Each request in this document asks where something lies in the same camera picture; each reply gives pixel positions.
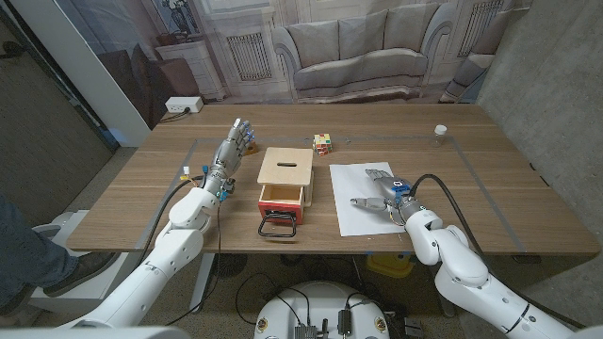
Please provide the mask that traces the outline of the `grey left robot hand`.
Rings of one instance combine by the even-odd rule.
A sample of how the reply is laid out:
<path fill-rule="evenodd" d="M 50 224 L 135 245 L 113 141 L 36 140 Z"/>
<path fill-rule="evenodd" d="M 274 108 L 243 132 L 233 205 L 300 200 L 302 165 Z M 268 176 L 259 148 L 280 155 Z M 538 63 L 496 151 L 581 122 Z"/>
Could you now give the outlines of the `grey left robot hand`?
<path fill-rule="evenodd" d="M 247 152 L 254 139 L 249 121 L 237 118 L 227 138 L 214 153 L 213 161 L 204 185 L 204 189 L 216 195 L 224 182 L 239 168 L 241 158 Z"/>

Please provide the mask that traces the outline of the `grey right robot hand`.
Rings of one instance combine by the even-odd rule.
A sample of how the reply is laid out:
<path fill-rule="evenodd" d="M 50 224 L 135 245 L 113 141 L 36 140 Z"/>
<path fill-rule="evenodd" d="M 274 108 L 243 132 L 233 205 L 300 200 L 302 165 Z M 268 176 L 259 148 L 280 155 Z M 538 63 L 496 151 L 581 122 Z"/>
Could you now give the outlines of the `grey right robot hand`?
<path fill-rule="evenodd" d="M 409 216 L 405 216 L 402 210 L 411 202 L 412 184 L 381 169 L 366 169 L 366 175 L 378 188 L 381 196 L 352 198 L 350 203 L 371 212 L 387 211 L 392 222 L 398 226 L 404 226 Z"/>

